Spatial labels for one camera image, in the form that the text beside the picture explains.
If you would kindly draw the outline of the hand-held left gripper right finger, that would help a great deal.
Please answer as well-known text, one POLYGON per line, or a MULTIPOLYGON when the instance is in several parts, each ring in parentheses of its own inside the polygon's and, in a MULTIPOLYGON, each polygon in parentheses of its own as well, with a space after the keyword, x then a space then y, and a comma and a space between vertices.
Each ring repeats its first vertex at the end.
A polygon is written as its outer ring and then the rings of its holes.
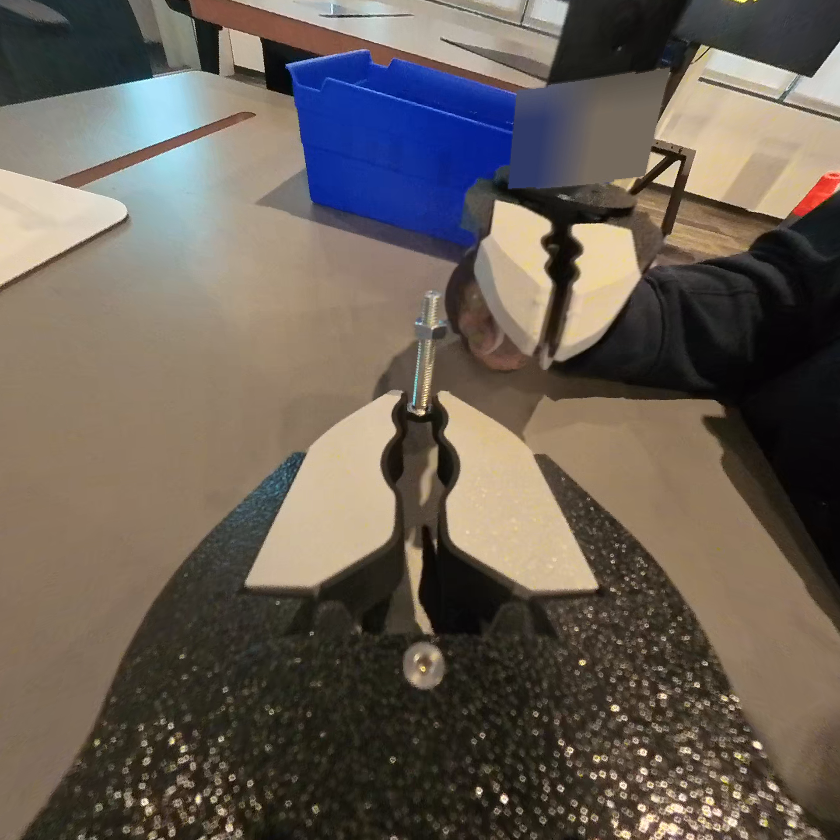
POLYGON ((437 578, 447 606, 596 594, 599 584, 531 449, 451 392, 434 400, 437 578))

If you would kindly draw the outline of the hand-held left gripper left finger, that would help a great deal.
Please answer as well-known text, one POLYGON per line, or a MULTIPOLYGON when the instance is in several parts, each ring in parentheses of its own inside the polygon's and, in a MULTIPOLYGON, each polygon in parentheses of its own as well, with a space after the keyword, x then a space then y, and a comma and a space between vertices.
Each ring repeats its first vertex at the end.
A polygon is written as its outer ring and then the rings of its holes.
POLYGON ((245 579, 249 592, 364 614, 403 577, 406 395, 390 391, 309 448, 245 579))

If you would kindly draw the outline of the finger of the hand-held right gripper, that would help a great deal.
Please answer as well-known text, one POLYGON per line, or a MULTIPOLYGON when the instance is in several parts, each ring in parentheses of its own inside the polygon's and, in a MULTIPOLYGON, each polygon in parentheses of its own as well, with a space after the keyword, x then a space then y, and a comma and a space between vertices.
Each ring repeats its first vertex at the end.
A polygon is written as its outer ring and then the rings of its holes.
POLYGON ((474 275, 497 330, 546 370, 556 350, 560 294, 550 276, 551 222, 525 206, 497 198, 476 252, 474 275))
POLYGON ((574 265, 570 302, 553 362, 593 348, 607 334, 641 279, 634 233, 607 223, 577 224, 572 236, 581 247, 574 265))

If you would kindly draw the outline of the steel bolt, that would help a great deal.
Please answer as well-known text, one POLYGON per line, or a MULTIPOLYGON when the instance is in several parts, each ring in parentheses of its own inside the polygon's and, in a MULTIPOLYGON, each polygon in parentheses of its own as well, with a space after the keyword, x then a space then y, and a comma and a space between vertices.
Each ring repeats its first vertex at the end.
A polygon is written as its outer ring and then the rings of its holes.
MULTIPOLYGON (((444 295, 437 290, 425 292, 417 319, 425 322, 445 320, 444 295)), ((416 364, 413 395, 408 410, 415 417, 425 418, 432 401, 432 383, 437 342, 416 341, 416 364)))

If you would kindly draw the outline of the blue plastic bin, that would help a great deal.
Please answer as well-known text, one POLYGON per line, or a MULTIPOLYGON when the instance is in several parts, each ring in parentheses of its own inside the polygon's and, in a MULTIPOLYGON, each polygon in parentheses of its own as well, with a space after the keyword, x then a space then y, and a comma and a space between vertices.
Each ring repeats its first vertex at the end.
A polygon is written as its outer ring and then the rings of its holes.
POLYGON ((368 50, 287 68, 314 203, 476 242, 466 193, 510 162, 515 93, 368 50))

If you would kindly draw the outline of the person's right forearm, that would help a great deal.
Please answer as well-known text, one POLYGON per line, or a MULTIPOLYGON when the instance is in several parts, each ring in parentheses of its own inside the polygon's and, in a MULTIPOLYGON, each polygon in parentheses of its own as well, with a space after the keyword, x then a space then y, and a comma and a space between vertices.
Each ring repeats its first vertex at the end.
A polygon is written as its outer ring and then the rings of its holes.
POLYGON ((838 272, 836 193, 745 252, 649 270, 605 335, 555 366, 838 419, 838 272))

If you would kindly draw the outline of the person's right hand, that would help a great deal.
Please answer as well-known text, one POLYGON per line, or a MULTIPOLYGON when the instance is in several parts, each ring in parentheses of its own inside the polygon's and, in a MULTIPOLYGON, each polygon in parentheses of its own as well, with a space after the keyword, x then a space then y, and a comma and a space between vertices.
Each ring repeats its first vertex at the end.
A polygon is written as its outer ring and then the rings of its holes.
POLYGON ((485 368, 514 372, 531 363, 501 330, 479 289, 474 268, 478 248, 469 248, 454 268, 444 292, 448 325, 485 368))

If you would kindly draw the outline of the black rolling panel stand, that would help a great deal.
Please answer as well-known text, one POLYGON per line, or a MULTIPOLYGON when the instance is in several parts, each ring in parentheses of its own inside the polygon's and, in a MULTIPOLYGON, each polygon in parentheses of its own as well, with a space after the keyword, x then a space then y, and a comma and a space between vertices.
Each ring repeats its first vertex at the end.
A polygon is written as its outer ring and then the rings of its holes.
POLYGON ((788 217, 838 172, 839 2, 690 2, 675 37, 697 53, 656 140, 692 158, 658 182, 788 217))

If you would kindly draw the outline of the grey desk with wooden edge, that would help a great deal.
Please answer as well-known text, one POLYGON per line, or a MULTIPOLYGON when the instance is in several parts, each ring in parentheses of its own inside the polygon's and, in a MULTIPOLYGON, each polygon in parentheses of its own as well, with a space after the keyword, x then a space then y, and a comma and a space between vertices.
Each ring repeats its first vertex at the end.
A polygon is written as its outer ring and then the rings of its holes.
POLYGON ((490 2, 384 2, 413 17, 325 18, 281 1, 191 1, 196 20, 259 39, 269 90, 291 95, 287 66, 311 57, 367 50, 373 61, 393 59, 445 71, 507 91, 535 88, 539 79, 474 56, 441 37, 506 50, 551 63, 567 3, 558 2, 558 20, 541 22, 533 2, 493 8, 490 2))

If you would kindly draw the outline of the orange traffic cone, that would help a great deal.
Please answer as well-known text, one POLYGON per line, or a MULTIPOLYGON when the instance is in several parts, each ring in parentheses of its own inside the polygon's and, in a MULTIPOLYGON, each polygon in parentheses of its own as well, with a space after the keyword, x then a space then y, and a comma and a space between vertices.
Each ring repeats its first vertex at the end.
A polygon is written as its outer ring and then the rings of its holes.
POLYGON ((834 195, 839 187, 839 171, 824 173, 807 194, 791 211, 791 216, 800 218, 824 203, 834 195))

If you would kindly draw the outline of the flat metal plate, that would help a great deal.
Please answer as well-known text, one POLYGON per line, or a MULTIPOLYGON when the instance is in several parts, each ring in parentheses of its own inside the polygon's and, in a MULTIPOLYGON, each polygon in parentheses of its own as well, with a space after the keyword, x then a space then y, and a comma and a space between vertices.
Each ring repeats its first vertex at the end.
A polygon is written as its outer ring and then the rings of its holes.
POLYGON ((411 18, 407 12, 392 4, 378 1, 295 1, 323 18, 411 18))

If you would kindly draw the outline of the white display stand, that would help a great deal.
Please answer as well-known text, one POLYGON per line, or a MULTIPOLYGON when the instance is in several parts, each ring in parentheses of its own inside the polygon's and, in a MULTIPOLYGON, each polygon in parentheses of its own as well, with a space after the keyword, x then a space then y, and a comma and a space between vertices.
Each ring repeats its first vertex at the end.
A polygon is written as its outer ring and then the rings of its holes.
POLYGON ((116 199, 1 170, 1 288, 128 218, 116 199))

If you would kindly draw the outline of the black office chair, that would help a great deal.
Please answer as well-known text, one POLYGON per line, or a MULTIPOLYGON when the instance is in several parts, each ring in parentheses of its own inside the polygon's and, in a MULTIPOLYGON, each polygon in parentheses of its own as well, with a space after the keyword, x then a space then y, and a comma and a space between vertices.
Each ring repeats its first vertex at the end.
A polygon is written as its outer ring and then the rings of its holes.
POLYGON ((152 76, 129 2, 1 2, 4 106, 152 76))

